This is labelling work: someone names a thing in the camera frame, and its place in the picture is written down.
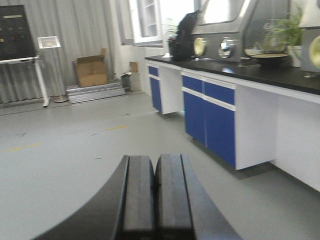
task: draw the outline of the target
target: green plant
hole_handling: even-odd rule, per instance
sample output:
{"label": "green plant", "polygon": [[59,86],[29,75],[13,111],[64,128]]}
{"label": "green plant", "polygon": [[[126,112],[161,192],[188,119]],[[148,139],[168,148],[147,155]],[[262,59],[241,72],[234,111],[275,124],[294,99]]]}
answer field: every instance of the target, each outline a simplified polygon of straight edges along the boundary
{"label": "green plant", "polygon": [[165,36],[167,38],[172,37],[175,39],[177,36],[178,25],[172,18],[166,18],[166,21],[168,22],[168,24],[163,24],[164,26],[166,26],[166,30],[164,31]]}
{"label": "green plant", "polygon": [[299,27],[303,11],[296,5],[297,13],[285,19],[273,19],[274,26],[268,29],[266,37],[276,38],[280,44],[298,46],[302,44],[302,29]]}

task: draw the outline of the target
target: black control panel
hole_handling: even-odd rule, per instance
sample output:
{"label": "black control panel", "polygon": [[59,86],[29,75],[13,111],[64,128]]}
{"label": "black control panel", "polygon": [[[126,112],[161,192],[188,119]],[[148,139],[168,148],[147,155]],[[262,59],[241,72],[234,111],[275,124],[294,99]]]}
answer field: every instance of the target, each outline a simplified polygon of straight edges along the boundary
{"label": "black control panel", "polygon": [[0,6],[0,61],[35,56],[25,7]]}

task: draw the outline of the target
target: black countertop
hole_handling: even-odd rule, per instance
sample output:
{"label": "black countertop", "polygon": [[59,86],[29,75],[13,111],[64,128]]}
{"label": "black countertop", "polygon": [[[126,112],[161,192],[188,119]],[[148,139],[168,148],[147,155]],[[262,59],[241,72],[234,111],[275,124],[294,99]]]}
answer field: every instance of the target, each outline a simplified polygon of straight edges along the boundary
{"label": "black countertop", "polygon": [[162,57],[162,55],[146,57],[145,59],[195,71],[219,74],[320,95],[320,76],[306,78],[304,77],[306,72],[301,71],[299,67],[290,67],[288,62],[281,63],[278,66],[263,67],[255,62],[246,66],[239,66],[235,62],[221,62],[212,59],[174,61],[170,57]]}

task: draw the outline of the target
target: potted plant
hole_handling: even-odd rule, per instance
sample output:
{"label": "potted plant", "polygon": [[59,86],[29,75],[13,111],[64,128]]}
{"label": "potted plant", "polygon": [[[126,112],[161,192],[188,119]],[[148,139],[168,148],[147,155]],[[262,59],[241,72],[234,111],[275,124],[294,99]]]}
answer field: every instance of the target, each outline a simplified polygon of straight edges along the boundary
{"label": "potted plant", "polygon": [[169,55],[172,56],[172,45],[174,44],[177,37],[178,25],[172,18],[166,18],[167,24],[163,24],[165,26],[165,35],[164,38],[168,44]]}
{"label": "potted plant", "polygon": [[288,53],[292,57],[292,66],[301,66],[302,32],[299,27],[303,11],[296,4],[296,13],[290,14],[285,19],[273,19],[274,25],[267,31],[268,38],[275,38],[280,44],[287,46]]}

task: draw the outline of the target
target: small trash bin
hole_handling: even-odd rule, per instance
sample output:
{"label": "small trash bin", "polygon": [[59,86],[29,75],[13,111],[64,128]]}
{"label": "small trash bin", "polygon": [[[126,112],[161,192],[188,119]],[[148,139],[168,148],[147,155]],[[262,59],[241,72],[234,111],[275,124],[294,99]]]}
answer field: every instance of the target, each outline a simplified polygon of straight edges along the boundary
{"label": "small trash bin", "polygon": [[131,88],[131,72],[126,72],[121,76],[121,84],[125,90],[130,90]]}

